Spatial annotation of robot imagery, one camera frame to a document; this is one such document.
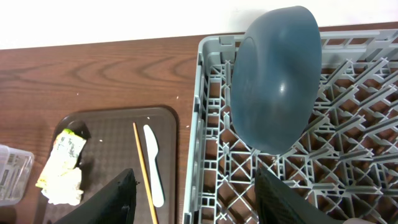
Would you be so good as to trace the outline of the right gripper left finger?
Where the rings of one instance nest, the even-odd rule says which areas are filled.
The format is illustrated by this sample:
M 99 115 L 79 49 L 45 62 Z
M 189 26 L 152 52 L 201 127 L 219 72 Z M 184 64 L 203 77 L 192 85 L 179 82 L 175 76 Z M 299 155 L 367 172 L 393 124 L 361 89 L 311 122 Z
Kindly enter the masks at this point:
M 133 223 L 136 211 L 137 182 L 131 168 L 112 181 L 57 223 Z

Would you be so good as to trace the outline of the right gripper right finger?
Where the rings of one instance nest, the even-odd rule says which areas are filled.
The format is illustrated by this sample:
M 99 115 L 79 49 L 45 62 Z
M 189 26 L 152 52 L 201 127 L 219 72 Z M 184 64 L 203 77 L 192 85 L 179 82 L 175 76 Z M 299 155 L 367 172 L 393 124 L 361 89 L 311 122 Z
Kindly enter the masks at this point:
M 265 168 L 258 168 L 254 179 L 256 212 L 265 224 L 341 224 L 283 183 Z

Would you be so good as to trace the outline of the dark blue plate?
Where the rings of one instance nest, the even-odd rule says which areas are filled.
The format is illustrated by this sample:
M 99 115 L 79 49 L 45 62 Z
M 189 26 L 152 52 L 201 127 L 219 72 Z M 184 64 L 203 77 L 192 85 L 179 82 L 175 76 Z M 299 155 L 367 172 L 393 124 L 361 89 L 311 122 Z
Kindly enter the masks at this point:
M 287 152 L 308 123 L 321 69 L 320 32 L 307 8 L 258 17 L 245 32 L 231 79 L 232 122 L 240 139 L 268 154 Z

